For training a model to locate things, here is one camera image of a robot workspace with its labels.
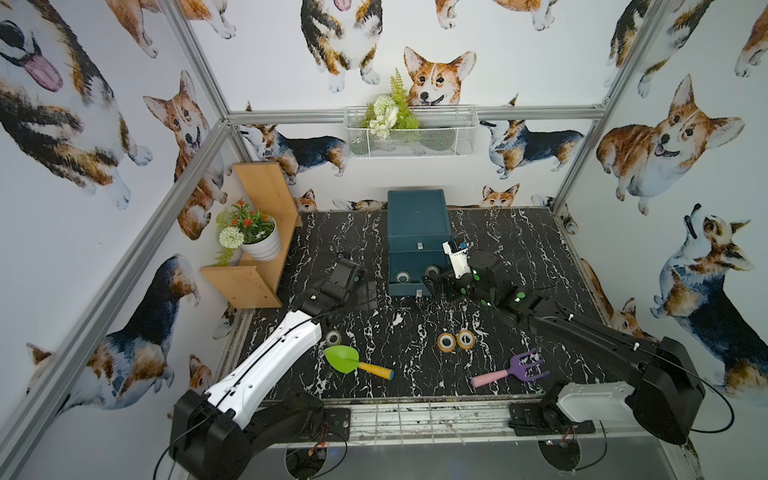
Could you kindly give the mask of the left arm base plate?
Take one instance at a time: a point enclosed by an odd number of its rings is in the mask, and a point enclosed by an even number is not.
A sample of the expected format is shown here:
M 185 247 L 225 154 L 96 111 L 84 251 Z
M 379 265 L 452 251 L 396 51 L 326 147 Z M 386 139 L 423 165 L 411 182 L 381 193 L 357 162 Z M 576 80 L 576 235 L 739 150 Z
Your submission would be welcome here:
M 350 408 L 332 407 L 313 413 L 303 424 L 277 436 L 276 444 L 318 443 L 322 439 L 349 440 Z

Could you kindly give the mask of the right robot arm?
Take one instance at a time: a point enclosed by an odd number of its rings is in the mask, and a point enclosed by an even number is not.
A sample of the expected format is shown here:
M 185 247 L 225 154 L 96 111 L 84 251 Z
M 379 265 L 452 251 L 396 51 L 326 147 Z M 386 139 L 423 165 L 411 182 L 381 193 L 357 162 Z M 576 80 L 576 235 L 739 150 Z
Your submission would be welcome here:
M 616 378 L 556 383 L 541 401 L 512 408 L 516 432 L 566 433 L 579 424 L 614 421 L 635 423 L 669 444 L 688 441 L 705 388 L 682 344 L 630 336 L 572 313 L 540 289 L 513 284 L 503 261 L 490 252 L 460 251 L 449 258 L 450 270 L 430 270 L 422 279 L 432 297 L 479 304 L 501 323 L 565 344 Z

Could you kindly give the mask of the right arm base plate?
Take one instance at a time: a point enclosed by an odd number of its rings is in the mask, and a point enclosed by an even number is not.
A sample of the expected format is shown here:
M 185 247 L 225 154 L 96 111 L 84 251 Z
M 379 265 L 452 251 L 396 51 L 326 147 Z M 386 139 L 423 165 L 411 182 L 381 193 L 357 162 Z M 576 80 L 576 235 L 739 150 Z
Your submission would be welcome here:
M 556 406 L 533 403 L 510 403 L 508 426 L 517 436 L 592 434 L 596 427 L 592 421 L 576 422 Z

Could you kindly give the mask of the teal drawer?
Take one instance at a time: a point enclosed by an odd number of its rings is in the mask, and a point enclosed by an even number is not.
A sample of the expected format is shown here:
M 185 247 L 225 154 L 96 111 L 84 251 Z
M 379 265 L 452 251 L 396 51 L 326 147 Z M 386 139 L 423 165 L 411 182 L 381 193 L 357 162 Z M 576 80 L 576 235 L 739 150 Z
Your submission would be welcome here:
M 388 256 L 388 293 L 392 297 L 429 297 L 430 292 L 422 282 L 425 277 L 425 269 L 429 265 L 436 265 L 441 273 L 449 269 L 448 256 L 438 250 L 418 250 L 411 252 L 394 252 Z M 399 284 L 395 281 L 398 271 L 408 271 L 411 282 Z

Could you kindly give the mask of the orange tape roll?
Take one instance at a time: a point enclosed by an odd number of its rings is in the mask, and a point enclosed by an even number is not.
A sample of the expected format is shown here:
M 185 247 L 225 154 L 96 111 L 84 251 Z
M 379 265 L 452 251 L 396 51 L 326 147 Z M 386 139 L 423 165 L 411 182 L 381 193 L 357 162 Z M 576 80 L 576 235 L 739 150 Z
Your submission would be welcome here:
M 439 350 L 444 353 L 453 352 L 457 345 L 456 338 L 451 333 L 443 332 L 438 336 L 437 345 Z
M 473 332 L 464 329 L 456 334 L 456 342 L 461 349 L 470 350 L 476 345 L 477 339 Z

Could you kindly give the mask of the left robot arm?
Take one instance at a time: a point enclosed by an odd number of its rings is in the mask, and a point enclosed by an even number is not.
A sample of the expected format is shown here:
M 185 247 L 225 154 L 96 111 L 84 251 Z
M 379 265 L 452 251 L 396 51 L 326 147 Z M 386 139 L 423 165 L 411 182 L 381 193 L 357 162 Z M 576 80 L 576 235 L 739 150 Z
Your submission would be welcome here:
M 342 432 L 349 414 L 327 413 L 305 391 L 265 407 L 262 402 L 290 368 L 354 311 L 374 309 L 376 288 L 364 268 L 337 260 L 330 275 L 297 295 L 266 340 L 204 393 L 187 391 L 174 405 L 168 458 L 195 479 L 237 479 L 251 459 L 278 443 L 322 444 Z

